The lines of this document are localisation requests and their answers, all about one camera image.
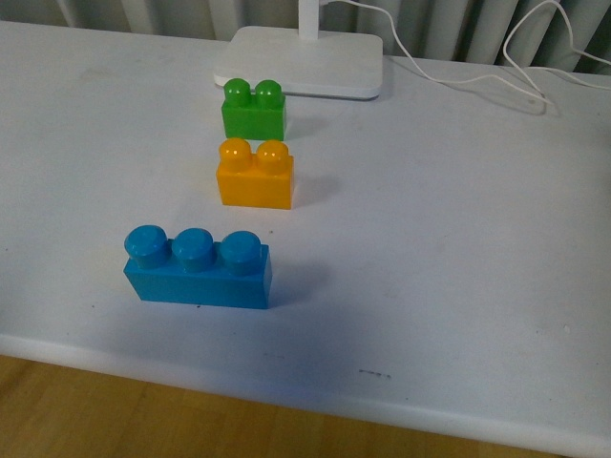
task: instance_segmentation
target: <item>white lamp base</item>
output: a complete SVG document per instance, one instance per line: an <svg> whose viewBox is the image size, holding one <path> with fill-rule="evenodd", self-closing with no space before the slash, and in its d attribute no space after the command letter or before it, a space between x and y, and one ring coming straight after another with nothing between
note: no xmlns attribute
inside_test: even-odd
<svg viewBox="0 0 611 458"><path fill-rule="evenodd" d="M273 79L287 94L370 99L382 88L382 40L375 35L320 31L304 40L294 29L239 29L214 70L220 86L242 78Z"/></svg>

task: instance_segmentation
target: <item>block stud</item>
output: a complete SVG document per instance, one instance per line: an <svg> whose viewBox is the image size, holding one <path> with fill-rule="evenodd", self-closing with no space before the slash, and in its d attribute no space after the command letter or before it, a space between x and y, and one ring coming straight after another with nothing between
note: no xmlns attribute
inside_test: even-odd
<svg viewBox="0 0 611 458"><path fill-rule="evenodd" d="M252 163L250 144L242 138L228 138L219 147L221 164L233 173L245 172Z"/></svg>
<svg viewBox="0 0 611 458"><path fill-rule="evenodd" d="M172 253L185 272L195 273L214 265L217 253L212 235L200 228L182 231L172 242Z"/></svg>
<svg viewBox="0 0 611 458"><path fill-rule="evenodd" d="M233 78L224 85L225 103L230 107L246 107L250 104L250 85L240 78Z"/></svg>
<svg viewBox="0 0 611 458"><path fill-rule="evenodd" d="M288 147L278 140L267 140L257 148L257 167L266 175L279 175L289 167Z"/></svg>
<svg viewBox="0 0 611 458"><path fill-rule="evenodd" d="M283 106L283 89L271 79L266 79L257 85L255 96L260 108L271 110Z"/></svg>
<svg viewBox="0 0 611 458"><path fill-rule="evenodd" d="M261 241L252 232L238 231L221 242L225 268L238 277L257 272L261 263Z"/></svg>
<svg viewBox="0 0 611 458"><path fill-rule="evenodd" d="M125 239L125 251L140 269L161 267L171 256L170 243L159 226L139 226Z"/></svg>

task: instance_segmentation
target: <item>wooden floor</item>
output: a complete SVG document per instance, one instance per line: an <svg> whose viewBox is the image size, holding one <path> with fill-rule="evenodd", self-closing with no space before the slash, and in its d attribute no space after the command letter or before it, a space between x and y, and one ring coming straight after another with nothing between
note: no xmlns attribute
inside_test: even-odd
<svg viewBox="0 0 611 458"><path fill-rule="evenodd" d="M0 457L557 455L0 356Z"/></svg>

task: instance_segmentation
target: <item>stain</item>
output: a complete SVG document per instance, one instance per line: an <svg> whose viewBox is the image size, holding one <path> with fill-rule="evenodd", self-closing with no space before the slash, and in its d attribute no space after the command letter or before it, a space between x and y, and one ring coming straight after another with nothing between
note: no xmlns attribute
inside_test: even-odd
<svg viewBox="0 0 611 458"><path fill-rule="evenodd" d="M368 374L377 377L378 379L390 380L392 377L389 374L383 374L382 372L375 372L373 370L359 369L359 374Z"/></svg>

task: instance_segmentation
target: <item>green toy block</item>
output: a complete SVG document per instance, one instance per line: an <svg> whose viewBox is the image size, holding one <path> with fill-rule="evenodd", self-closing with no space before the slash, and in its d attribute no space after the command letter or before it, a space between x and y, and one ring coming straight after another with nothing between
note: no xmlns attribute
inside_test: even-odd
<svg viewBox="0 0 611 458"><path fill-rule="evenodd" d="M234 78L227 81L224 91L221 111L227 138L284 140L286 97L280 84L266 79L252 94L246 81Z"/></svg>

